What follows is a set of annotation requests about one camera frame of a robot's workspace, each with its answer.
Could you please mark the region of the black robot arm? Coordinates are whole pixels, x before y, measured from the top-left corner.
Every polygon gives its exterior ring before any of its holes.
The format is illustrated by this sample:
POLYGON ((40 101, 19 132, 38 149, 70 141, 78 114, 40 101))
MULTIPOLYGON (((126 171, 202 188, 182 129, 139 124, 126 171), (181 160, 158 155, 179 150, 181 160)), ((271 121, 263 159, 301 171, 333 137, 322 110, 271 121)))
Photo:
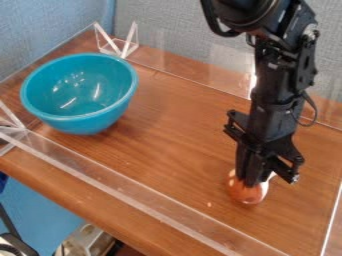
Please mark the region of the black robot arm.
POLYGON ((257 85, 250 112, 227 112, 225 132, 237 141, 235 171, 249 188, 271 174, 287 183, 299 178, 305 158, 293 144, 306 89, 318 74, 315 13, 305 0, 201 0, 211 31, 246 36, 254 48, 257 85))

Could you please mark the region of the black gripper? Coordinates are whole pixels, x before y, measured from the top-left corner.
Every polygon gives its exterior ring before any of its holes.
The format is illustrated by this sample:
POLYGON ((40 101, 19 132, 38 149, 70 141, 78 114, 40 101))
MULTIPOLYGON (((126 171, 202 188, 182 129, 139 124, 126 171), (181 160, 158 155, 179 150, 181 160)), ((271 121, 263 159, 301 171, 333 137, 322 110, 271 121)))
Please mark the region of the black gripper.
POLYGON ((238 143, 235 174, 251 188, 271 173, 293 184, 299 179, 305 158, 293 143, 303 99, 262 106, 253 100, 250 114, 230 110, 226 134, 238 143))

